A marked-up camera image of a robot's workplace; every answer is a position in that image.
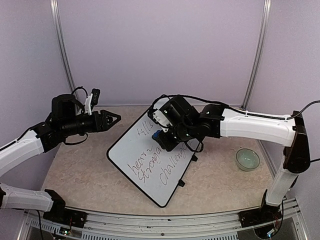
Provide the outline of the blue whiteboard eraser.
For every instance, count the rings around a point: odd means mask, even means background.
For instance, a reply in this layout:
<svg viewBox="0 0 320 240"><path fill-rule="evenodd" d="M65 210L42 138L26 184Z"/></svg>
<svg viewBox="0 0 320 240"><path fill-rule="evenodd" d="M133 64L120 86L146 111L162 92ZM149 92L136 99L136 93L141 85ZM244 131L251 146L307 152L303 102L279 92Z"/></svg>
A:
<svg viewBox="0 0 320 240"><path fill-rule="evenodd" d="M162 130L157 130L153 135L152 135L152 139L157 141L159 139L159 135L162 132Z"/></svg>

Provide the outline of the white whiteboard with black frame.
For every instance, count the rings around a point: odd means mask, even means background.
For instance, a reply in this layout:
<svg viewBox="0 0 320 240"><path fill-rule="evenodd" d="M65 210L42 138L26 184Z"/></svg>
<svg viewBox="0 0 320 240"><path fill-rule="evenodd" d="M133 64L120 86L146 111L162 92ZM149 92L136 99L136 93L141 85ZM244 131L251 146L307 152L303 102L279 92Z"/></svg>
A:
<svg viewBox="0 0 320 240"><path fill-rule="evenodd" d="M158 207L164 208L179 186L199 146L194 139L166 151L152 139L161 127L145 110L111 145L109 161Z"/></svg>

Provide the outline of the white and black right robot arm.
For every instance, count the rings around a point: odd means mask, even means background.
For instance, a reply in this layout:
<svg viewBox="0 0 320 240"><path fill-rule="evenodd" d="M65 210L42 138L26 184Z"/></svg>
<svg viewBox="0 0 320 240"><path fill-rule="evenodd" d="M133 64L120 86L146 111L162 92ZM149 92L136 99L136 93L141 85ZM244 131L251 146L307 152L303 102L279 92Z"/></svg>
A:
<svg viewBox="0 0 320 240"><path fill-rule="evenodd" d="M302 112L271 115L238 110L226 103L206 100L198 112L187 95L162 95L152 103L147 116L160 130L152 135L164 150L196 139L240 137L279 144L283 163L258 208L239 212L243 228L271 222L284 215L283 198L294 186L299 174L311 165L309 140Z"/></svg>

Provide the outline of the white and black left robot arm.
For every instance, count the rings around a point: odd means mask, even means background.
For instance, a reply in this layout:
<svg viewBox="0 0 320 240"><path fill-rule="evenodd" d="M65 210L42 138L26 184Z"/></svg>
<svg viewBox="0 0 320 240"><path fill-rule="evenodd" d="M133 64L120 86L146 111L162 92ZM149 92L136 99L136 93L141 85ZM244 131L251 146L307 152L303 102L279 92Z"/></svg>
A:
<svg viewBox="0 0 320 240"><path fill-rule="evenodd" d="M4 175L28 159L47 153L60 144L69 145L70 136L87 137L89 133L106 132L121 120L107 110L94 111L100 96L93 89L84 103L74 94L61 94L51 101L47 119L28 128L20 137L0 148L0 174ZM66 202L54 190L29 190L0 185L1 209L35 210L45 219L63 223L70 218Z"/></svg>

